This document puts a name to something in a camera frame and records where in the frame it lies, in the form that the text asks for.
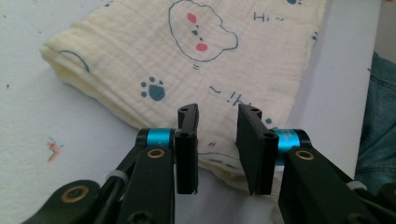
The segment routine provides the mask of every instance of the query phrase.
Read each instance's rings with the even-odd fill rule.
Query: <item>pink cheek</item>
[[[195,48],[199,51],[205,51],[205,50],[207,50],[207,45],[203,44],[203,43],[199,43],[199,44],[197,44],[197,46]]]

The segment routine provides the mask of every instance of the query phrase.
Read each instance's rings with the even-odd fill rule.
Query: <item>brass screw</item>
[[[158,159],[161,158],[163,155],[165,155],[165,151],[163,151],[162,149],[152,149],[148,152],[148,157],[152,158],[152,159]]]
[[[306,161],[312,161],[315,158],[314,154],[305,150],[296,151],[296,156]]]
[[[90,189],[85,185],[75,186],[68,189],[62,194],[62,201],[64,203],[76,203],[87,196]]]

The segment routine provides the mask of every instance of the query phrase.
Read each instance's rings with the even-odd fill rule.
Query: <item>metal screw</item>
[[[75,186],[68,189],[62,194],[62,201],[64,203],[76,203],[87,196],[90,189],[85,185]]]
[[[152,149],[148,152],[148,157],[152,158],[152,159],[158,159],[161,158],[163,155],[165,155],[165,151],[163,151],[162,149]]]

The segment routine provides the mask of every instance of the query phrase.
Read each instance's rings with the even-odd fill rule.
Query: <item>black plastic bracket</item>
[[[175,132],[177,193],[198,192],[198,105],[185,105],[177,111],[178,130]]]
[[[271,194],[279,137],[262,123],[262,112],[239,105],[236,146],[250,195]]]

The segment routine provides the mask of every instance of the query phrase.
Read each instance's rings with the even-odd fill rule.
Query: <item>cream towel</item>
[[[176,127],[200,109],[199,162],[246,189],[238,104],[283,128],[318,39],[326,0],[118,0],[41,49],[59,78],[136,128]]]

